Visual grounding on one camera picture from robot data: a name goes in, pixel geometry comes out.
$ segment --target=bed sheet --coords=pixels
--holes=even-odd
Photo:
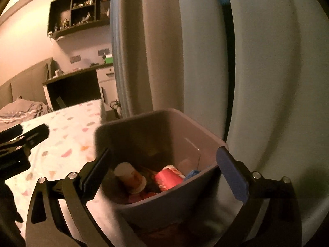
[[[17,223],[24,238],[27,212],[37,180],[42,176],[50,181],[65,178],[95,159],[94,132],[101,125],[104,112],[102,101],[93,100],[21,124],[23,133],[40,124],[47,124],[50,130],[49,137],[31,150],[30,169],[5,181],[24,220]]]

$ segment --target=bed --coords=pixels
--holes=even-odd
[[[49,137],[32,149],[29,170],[5,181],[23,218],[23,223],[16,224],[24,238],[27,212],[37,180],[42,176],[49,180],[65,178],[71,171],[80,171],[86,162],[93,161],[94,132],[106,116],[100,99],[51,112],[42,83],[53,71],[53,59],[49,58],[0,86],[0,131],[17,124],[23,127],[23,133],[40,124],[47,124],[50,130]]]
[[[24,220],[17,223],[24,238],[27,211],[37,180],[42,176],[48,180],[65,178],[93,161],[94,132],[103,117],[102,101],[93,100],[21,123],[23,133],[40,124],[47,124],[50,130],[49,137],[31,150],[30,169],[5,181]]]

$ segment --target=desk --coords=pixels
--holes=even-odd
[[[111,110],[110,103],[118,99],[113,64],[95,65],[48,79],[43,84],[47,103],[52,110],[61,106],[60,97],[66,107],[102,99],[105,110]]]

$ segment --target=gray trash bin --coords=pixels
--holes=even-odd
[[[107,147],[114,157],[102,182],[105,195],[117,211],[133,227],[152,231],[181,222],[200,196],[215,170],[216,151],[226,143],[178,110],[168,109],[109,122],[95,133],[96,152]],[[174,165],[183,174],[191,170],[201,173],[181,184],[133,204],[114,176],[115,167],[129,162],[160,171]]]

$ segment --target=gray blanket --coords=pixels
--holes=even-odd
[[[0,132],[51,112],[43,102],[17,99],[0,109]]]

